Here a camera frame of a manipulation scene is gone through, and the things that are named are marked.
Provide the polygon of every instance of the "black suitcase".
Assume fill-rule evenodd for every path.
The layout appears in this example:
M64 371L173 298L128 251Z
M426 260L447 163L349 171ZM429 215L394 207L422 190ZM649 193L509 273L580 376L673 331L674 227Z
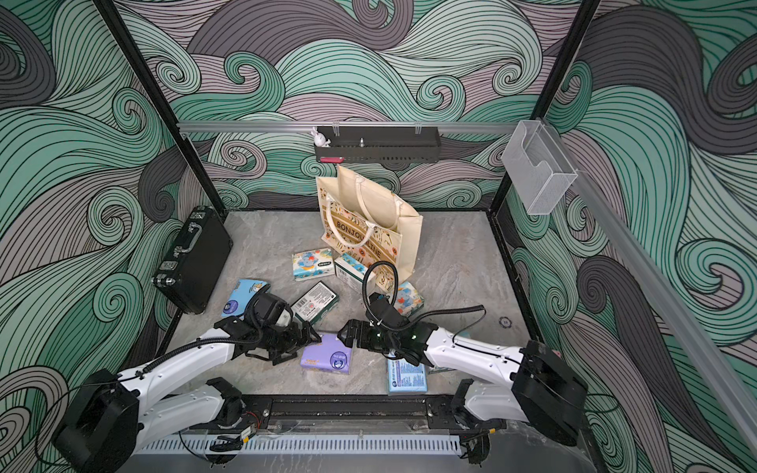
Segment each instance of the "black suitcase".
M152 283L182 311L202 313L233 245L215 209L195 207Z

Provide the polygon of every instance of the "round sticker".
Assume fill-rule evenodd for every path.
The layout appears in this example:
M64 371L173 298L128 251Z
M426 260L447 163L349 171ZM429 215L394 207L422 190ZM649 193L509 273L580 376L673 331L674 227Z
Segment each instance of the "round sticker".
M237 307L239 307L239 302L236 300L230 300L225 306L223 306L223 313L233 313Z
M341 351L335 352L332 355L331 363L334 369L342 369L347 365L347 355Z

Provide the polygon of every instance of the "clear acrylic holder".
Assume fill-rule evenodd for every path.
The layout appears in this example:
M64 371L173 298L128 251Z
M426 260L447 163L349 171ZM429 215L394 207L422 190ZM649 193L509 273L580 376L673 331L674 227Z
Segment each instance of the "clear acrylic holder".
M557 130L541 120L521 120L502 162L529 215L547 215L577 174Z

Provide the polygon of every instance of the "cardboard box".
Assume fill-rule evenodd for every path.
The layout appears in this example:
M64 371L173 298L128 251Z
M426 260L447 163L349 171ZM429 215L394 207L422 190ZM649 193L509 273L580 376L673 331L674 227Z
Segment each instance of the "cardboard box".
M318 281L304 296L292 304L294 316L303 322L315 325L329 310L339 302L339 296L329 286Z
M345 253L334 260L334 267L337 279L353 288L358 294L362 293L363 280L366 271L368 270L366 265ZM366 291L368 295L375 292L375 279L376 274L372 272L370 276L368 276L368 286Z

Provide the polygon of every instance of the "purple tissue pack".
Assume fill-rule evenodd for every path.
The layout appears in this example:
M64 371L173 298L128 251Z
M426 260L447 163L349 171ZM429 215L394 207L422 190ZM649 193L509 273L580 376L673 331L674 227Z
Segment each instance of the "purple tissue pack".
M308 345L302 352L300 366L307 369L350 374L352 348L347 348L335 333L320 333L321 343Z

